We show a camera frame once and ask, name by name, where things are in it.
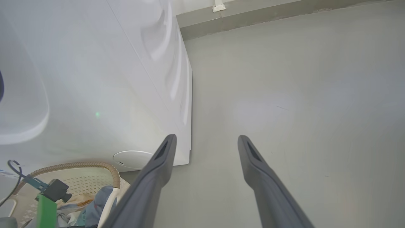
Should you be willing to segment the white front-load washing machine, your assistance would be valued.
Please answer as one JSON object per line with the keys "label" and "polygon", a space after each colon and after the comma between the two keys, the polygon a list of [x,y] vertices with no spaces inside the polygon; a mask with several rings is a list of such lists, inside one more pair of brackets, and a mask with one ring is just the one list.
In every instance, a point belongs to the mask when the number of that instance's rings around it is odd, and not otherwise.
{"label": "white front-load washing machine", "polygon": [[0,0],[0,170],[140,170],[169,134],[186,165],[191,94],[171,0]]}

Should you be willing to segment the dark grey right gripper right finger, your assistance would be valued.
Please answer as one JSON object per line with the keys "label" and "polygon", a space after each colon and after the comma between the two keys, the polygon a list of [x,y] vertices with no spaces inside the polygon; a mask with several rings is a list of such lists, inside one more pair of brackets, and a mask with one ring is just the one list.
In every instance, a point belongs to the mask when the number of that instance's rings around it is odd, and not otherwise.
{"label": "dark grey right gripper right finger", "polygon": [[315,228],[249,137],[238,137],[243,176],[253,189],[262,228]]}

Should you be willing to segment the blue cartoon print clothing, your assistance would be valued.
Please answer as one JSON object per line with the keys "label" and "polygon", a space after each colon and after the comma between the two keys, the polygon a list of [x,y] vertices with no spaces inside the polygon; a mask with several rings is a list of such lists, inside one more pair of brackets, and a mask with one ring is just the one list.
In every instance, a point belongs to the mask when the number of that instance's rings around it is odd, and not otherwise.
{"label": "blue cartoon print clothing", "polygon": [[102,187],[95,196],[79,196],[78,202],[59,206],[55,228],[97,228],[113,186]]}

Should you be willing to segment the cream perforated laundry basket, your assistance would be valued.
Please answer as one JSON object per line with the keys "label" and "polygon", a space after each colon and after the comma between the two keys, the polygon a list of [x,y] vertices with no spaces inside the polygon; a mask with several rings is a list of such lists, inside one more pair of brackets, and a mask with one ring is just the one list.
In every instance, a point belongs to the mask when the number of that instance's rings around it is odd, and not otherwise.
{"label": "cream perforated laundry basket", "polygon": [[0,200],[0,207],[4,204],[11,206],[9,214],[0,217],[0,228],[36,228],[37,195],[42,194],[53,179],[68,185],[67,192],[72,194],[66,203],[62,200],[55,202],[57,209],[71,200],[78,202],[79,196],[95,196],[102,187],[113,186],[99,220],[97,228],[100,228],[130,186],[113,165],[105,162],[66,163],[41,168],[30,174],[23,174],[22,166],[14,160],[10,160],[8,165],[18,178],[11,193]]}

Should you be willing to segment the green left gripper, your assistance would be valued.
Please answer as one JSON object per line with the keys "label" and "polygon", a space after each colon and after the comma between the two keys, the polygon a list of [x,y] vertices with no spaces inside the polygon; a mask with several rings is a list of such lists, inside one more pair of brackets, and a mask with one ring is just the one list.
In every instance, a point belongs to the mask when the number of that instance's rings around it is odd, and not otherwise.
{"label": "green left gripper", "polygon": [[55,228],[57,225],[57,204],[42,194],[37,195],[35,228]]}

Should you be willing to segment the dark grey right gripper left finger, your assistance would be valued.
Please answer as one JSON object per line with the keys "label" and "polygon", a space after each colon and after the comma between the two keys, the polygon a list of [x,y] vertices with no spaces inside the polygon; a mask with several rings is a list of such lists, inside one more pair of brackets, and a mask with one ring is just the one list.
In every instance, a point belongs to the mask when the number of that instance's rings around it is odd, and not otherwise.
{"label": "dark grey right gripper left finger", "polygon": [[153,228],[161,190],[169,182],[177,136],[165,137],[100,228]]}

